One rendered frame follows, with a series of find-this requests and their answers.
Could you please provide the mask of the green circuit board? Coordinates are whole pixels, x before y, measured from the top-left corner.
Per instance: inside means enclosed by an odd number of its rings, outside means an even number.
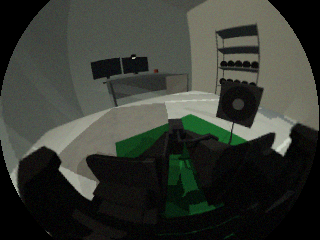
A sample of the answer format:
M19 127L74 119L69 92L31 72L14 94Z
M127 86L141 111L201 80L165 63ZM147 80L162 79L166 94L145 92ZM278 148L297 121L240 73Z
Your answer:
M200 135L215 135L219 137L219 141L227 143L231 139L231 132L227 129L220 128L219 125L209 123L199 117L188 115L183 117L183 127ZM152 129L148 129L147 132L140 133L131 137L131 139L125 139L116 141L116 153L117 157L139 157L141 153L147 151L149 147L152 147L153 143L164 131L168 131L168 123L159 125ZM239 137L232 133L231 145L245 143L243 137ZM211 209L219 208L221 205L225 205L223 201L219 204L211 205L208 207L207 197L204 195L203 187L201 187L199 176L193 167L192 159L189 157L187 151L187 145L184 143L183 155L171 155L168 164L168 192L167 207L165 207L165 213L160 213L161 217L172 216L192 216L197 213L203 213L211 211Z

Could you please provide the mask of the black cable with plug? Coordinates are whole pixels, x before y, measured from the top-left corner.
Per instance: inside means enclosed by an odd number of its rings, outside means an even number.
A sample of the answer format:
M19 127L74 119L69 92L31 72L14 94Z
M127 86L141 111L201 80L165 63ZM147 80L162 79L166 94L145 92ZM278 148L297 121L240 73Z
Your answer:
M232 121L232 129L233 123L235 123L235 119ZM228 144L231 144L232 129L231 139L229 139ZM192 139L185 140L183 120L181 119L168 120L168 132L169 145L171 145L171 155L183 155L184 143L195 143L195 141L201 141L207 139L207 137L211 137L211 139L219 141L219 137L216 137L215 135L209 135L209 133L207 133L207 135L192 137Z

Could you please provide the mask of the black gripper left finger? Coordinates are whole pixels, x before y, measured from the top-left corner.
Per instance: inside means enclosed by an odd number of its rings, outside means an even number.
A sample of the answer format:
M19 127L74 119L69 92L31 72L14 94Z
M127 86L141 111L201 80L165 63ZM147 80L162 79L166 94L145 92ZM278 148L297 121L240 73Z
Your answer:
M168 164L171 159L168 131L164 131L152 147L141 153L139 157L116 157L95 153L95 155L88 155L85 159L99 181L151 189L159 213L165 213Z

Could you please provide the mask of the black computer fan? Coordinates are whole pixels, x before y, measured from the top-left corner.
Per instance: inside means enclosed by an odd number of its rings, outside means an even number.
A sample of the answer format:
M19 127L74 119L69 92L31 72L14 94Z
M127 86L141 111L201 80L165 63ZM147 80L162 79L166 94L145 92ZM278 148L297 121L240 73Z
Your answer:
M261 101L261 93L263 87L256 87L256 85L231 83L231 81L221 80L220 101L219 108L217 108L217 119L225 119L233 121L243 127L249 127L259 109Z

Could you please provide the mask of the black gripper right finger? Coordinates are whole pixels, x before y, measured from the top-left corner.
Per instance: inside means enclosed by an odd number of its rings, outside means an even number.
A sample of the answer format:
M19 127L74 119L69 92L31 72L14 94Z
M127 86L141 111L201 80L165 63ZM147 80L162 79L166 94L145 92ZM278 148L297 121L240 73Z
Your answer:
M201 189L207 197L208 207L221 203L221 196L228 191L248 159L252 159L265 149L273 147L276 133L268 133L255 137L243 144L231 145L223 141L212 140L211 137L195 143L185 143L189 157L195 164Z

